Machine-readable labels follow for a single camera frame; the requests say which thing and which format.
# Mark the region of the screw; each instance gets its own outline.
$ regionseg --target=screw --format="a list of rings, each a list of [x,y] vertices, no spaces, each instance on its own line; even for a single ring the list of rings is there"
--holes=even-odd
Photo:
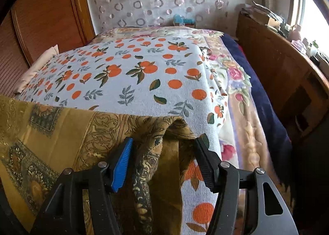
[[[65,168],[64,169],[64,174],[65,175],[69,175],[70,173],[72,173],[72,168]]]
[[[228,167],[230,167],[230,164],[228,162],[221,162],[220,166],[223,168],[228,168]]]
[[[257,174],[263,175],[265,173],[265,170],[261,167],[257,167],[256,172],[257,172]]]
[[[107,162],[102,161],[102,162],[98,163],[98,167],[100,167],[100,168],[103,168],[105,166],[107,166]]]

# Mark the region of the bed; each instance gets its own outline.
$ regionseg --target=bed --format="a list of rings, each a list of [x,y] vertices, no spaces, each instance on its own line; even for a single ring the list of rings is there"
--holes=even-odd
[[[247,170],[261,166],[277,186],[291,183],[287,133],[242,51],[221,32],[111,29],[87,46],[54,56],[17,99],[121,114],[179,115],[222,160]],[[205,232],[217,195],[205,187],[195,160],[183,180],[181,233]],[[243,203],[237,234],[242,216]]]

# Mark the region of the box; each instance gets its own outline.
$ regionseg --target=box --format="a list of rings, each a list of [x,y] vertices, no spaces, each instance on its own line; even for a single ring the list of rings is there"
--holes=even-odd
[[[261,25],[268,25],[276,29],[277,27],[280,27],[280,22],[272,19],[268,14],[258,9],[254,9],[250,17]]]

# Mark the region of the pink object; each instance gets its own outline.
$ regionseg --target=pink object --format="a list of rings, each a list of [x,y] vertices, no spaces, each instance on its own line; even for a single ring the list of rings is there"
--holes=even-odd
[[[242,94],[236,94],[236,95],[235,95],[235,98],[236,98],[237,101],[243,101],[243,96],[242,96]]]
[[[240,80],[243,79],[243,73],[234,67],[229,67],[228,72],[233,80]]]

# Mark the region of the pink rose print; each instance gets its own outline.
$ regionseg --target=pink rose print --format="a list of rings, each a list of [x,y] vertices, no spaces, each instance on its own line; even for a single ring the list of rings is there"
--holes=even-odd
[[[236,154],[236,150],[232,145],[223,145],[222,161],[228,161],[232,159],[234,154]]]
[[[235,98],[236,98],[237,101],[243,101],[243,96],[242,96],[242,94],[236,94],[236,95],[235,95]]]
[[[228,72],[233,80],[244,80],[243,73],[234,67],[229,67]]]
[[[209,59],[210,59],[210,60],[216,60],[216,59],[217,59],[217,56],[214,55],[214,54],[211,54],[211,55],[209,56]]]

